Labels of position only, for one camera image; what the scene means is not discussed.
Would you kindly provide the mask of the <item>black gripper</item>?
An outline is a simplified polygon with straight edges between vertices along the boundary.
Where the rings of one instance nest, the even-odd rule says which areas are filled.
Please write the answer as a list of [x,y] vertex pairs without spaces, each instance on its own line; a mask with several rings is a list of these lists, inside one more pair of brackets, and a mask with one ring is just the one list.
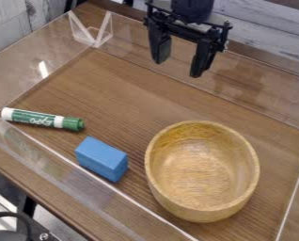
[[227,45],[232,24],[212,14],[215,0],[145,0],[143,24],[148,29],[151,56],[161,64],[171,56],[171,36],[197,43],[189,76],[209,69],[216,52]]

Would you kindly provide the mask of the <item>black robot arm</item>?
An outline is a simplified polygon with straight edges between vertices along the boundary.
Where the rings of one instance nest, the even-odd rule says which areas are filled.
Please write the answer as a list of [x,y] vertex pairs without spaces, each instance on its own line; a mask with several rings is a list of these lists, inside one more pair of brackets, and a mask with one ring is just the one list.
[[212,16],[215,0],[145,0],[143,24],[148,30],[151,57],[161,64],[171,56],[172,37],[196,44],[189,76],[199,78],[209,69],[217,53],[225,50],[229,21]]

